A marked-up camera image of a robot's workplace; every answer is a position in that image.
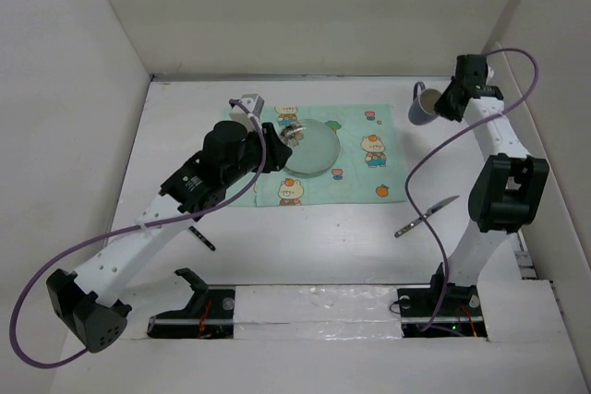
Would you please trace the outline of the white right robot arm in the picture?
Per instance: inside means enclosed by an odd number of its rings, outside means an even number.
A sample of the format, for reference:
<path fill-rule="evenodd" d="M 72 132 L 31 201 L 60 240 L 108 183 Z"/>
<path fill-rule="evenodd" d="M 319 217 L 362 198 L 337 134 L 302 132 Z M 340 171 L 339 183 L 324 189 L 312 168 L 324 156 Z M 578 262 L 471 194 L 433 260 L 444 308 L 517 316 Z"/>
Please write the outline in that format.
<path fill-rule="evenodd" d="M 484 159 L 467 201 L 470 222 L 427 291 L 429 308 L 446 315 L 476 296 L 479 275 L 497 248 L 532 223 L 549 164 L 532 156 L 513 130 L 501 90 L 488 83 L 484 54 L 457 57 L 452 81 L 435 111 L 447 120 L 466 122 Z"/>

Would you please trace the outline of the green floral plate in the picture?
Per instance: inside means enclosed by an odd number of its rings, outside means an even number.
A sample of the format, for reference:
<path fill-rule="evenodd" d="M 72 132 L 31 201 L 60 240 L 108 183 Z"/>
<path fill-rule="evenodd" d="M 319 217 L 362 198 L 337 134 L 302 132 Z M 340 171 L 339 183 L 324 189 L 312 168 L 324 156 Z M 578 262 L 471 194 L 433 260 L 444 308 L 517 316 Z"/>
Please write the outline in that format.
<path fill-rule="evenodd" d="M 284 127 L 280 140 L 292 150 L 285 168 L 298 175 L 318 175 L 329 170 L 340 153 L 340 141 L 326 124 L 303 119 Z"/>

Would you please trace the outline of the green cartoon print cloth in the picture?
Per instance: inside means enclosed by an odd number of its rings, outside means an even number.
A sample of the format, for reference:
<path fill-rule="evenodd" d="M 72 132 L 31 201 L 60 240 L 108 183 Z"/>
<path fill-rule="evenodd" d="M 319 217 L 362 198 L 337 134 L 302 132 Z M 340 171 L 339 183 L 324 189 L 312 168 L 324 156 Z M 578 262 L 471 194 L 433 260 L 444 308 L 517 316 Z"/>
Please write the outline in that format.
<path fill-rule="evenodd" d="M 324 124 L 338 137 L 335 163 L 322 173 L 298 173 L 290 167 L 264 173 L 235 207 L 405 201 L 404 156 L 390 105 L 286 105 L 268 107 L 261 116 L 278 131 L 307 119 Z"/>

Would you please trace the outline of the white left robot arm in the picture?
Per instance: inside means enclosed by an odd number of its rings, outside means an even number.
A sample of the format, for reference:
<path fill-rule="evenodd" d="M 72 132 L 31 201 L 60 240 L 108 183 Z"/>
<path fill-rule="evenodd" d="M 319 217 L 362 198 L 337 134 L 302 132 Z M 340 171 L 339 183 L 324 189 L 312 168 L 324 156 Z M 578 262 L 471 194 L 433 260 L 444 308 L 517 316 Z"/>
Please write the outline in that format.
<path fill-rule="evenodd" d="M 118 233 L 72 271 L 57 269 L 46 286 L 57 316 L 88 352 L 110 346 L 127 326 L 130 305 L 119 297 L 170 241 L 220 206 L 229 187 L 250 173 L 282 170 L 292 151 L 271 123 L 253 131 L 217 123 L 200 151 L 166 179 L 131 233 Z"/>

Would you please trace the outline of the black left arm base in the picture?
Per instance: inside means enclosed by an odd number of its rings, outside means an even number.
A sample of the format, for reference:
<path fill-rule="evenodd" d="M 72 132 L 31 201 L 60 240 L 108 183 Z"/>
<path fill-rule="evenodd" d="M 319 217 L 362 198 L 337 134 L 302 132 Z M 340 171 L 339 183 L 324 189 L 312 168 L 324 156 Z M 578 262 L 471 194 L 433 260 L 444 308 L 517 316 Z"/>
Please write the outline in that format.
<path fill-rule="evenodd" d="M 151 316 L 146 334 L 151 339 L 227 340 L 234 337 L 235 286 L 210 286 L 194 271 L 177 269 L 192 294 L 182 309 Z"/>

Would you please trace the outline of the purple ceramic mug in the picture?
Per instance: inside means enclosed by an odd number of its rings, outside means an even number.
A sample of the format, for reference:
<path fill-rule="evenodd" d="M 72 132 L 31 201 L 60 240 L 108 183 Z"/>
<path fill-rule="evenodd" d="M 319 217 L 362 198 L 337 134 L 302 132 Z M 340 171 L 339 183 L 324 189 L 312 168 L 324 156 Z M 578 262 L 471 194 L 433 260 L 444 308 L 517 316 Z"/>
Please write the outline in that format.
<path fill-rule="evenodd" d="M 439 90 L 427 88 L 422 81 L 418 81 L 414 85 L 412 103 L 407 114 L 410 123 L 421 126 L 435 121 L 439 117 L 435 104 L 441 95 Z"/>

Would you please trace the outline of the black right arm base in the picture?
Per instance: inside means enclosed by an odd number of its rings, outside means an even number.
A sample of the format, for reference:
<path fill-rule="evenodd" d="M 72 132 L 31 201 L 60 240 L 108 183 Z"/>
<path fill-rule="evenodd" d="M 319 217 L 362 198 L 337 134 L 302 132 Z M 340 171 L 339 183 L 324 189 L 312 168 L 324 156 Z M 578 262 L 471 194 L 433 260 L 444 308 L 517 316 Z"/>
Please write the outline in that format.
<path fill-rule="evenodd" d="M 389 310 L 400 317 L 403 337 L 485 339 L 488 333 L 476 285 L 458 286 L 444 278 L 440 263 L 428 284 L 396 290 Z"/>

